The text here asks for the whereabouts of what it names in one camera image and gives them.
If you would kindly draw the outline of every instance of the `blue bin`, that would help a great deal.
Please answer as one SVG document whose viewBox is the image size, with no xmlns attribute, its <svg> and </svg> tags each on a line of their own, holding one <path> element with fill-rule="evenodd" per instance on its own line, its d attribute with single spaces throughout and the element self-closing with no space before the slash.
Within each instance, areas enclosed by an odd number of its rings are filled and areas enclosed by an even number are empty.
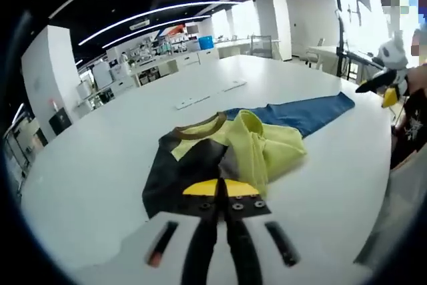
<svg viewBox="0 0 427 285">
<path fill-rule="evenodd" d="M 199 38 L 200 49 L 211 49 L 214 48 L 214 39 L 212 36 L 200 37 Z"/>
</svg>

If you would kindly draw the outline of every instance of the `chair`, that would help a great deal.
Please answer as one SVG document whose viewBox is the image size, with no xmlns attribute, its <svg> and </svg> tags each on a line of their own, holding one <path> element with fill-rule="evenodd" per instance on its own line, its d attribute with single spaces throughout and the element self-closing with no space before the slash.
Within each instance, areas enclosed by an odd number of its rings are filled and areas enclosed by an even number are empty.
<svg viewBox="0 0 427 285">
<path fill-rule="evenodd" d="M 273 59 L 272 36 L 251 36 L 250 55 Z"/>
<path fill-rule="evenodd" d="M 318 47 L 323 46 L 325 42 L 324 38 L 320 38 L 318 42 Z M 310 50 L 306 51 L 305 56 L 300 57 L 300 61 L 305 61 L 308 67 L 312 67 L 312 63 L 317 63 L 319 61 L 319 55 L 317 53 L 312 53 Z"/>
</svg>

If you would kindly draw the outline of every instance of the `brown collar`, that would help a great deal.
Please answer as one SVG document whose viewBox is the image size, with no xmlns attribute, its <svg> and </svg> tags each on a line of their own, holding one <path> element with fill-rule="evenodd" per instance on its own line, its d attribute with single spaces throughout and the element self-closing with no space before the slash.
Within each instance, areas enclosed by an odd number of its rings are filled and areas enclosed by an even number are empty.
<svg viewBox="0 0 427 285">
<path fill-rule="evenodd" d="M 217 119 L 215 122 L 215 125 L 213 125 L 213 127 L 207 131 L 204 131 L 201 133 L 183 133 L 183 130 L 185 129 L 201 126 L 206 123 L 210 123 L 215 119 Z M 185 140 L 202 139 L 216 133 L 222 127 L 222 125 L 226 122 L 226 120 L 227 120 L 227 116 L 225 115 L 225 113 L 219 112 L 213 115 L 212 117 L 210 117 L 209 119 L 203 120 L 199 123 L 195 123 L 193 125 L 185 126 L 185 127 L 175 127 L 172 133 L 174 134 L 174 136 L 181 139 L 185 139 Z"/>
</svg>

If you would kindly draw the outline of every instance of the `white pillar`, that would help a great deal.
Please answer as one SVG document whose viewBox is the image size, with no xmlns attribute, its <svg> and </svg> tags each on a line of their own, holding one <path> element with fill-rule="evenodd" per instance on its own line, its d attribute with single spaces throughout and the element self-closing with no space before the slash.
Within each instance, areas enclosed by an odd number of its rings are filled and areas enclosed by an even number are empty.
<svg viewBox="0 0 427 285">
<path fill-rule="evenodd" d="M 282 60 L 292 58 L 288 4 L 286 0 L 256 0 L 261 35 L 278 39 Z"/>
<path fill-rule="evenodd" d="M 214 36 L 214 27 L 212 25 L 212 18 L 207 18 L 199 23 L 200 36 Z"/>
<path fill-rule="evenodd" d="M 233 19 L 233 13 L 231 8 L 226 10 L 226 14 L 227 14 L 227 22 L 228 25 L 230 27 L 230 33 L 232 35 L 232 37 L 235 35 L 235 31 L 234 31 L 234 19 Z"/>
<path fill-rule="evenodd" d="M 31 109 L 47 141 L 55 138 L 49 119 L 55 114 L 50 99 L 64 107 L 71 122 L 78 101 L 80 77 L 75 66 L 69 30 L 48 25 L 21 58 L 22 74 Z"/>
<path fill-rule="evenodd" d="M 119 61 L 120 55 L 121 55 L 121 53 L 119 52 L 119 48 L 118 47 L 112 47 L 112 48 L 110 48 L 110 49 L 107 50 L 108 61 L 113 61 L 114 59 L 116 59 L 117 61 Z"/>
</svg>

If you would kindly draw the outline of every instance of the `white table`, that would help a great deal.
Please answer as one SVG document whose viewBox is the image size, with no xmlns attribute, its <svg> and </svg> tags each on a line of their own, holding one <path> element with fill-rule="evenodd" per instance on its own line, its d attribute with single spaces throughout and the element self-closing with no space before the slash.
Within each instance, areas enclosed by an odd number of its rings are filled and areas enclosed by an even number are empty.
<svg viewBox="0 0 427 285">
<path fill-rule="evenodd" d="M 308 52 L 315 53 L 319 56 L 316 69 L 322 65 L 325 73 L 336 75 L 338 56 L 336 55 L 336 46 L 315 46 L 309 47 Z"/>
<path fill-rule="evenodd" d="M 272 50 L 274 59 L 282 60 L 279 50 L 280 40 L 272 40 Z M 239 39 L 234 41 L 222 41 L 215 43 L 215 48 L 220 52 L 220 58 L 231 57 L 235 55 L 243 55 L 249 51 L 251 47 L 251 39 Z"/>
<path fill-rule="evenodd" d="M 248 83 L 174 108 L 236 78 Z M 23 213 L 55 261 L 78 275 L 78 269 L 114 257 L 147 220 L 141 192 L 162 135 L 232 107 L 343 91 L 355 108 L 304 140 L 303 166 L 270 184 L 266 200 L 303 260 L 351 264 L 380 211 L 391 146 L 390 115 L 381 98 L 355 94 L 355 88 L 304 66 L 252 56 L 189 67 L 119 96 L 48 144 L 24 185 Z M 235 276 L 224 242 L 222 230 L 211 262 L 211 270 L 221 272 L 210 284 Z"/>
</svg>

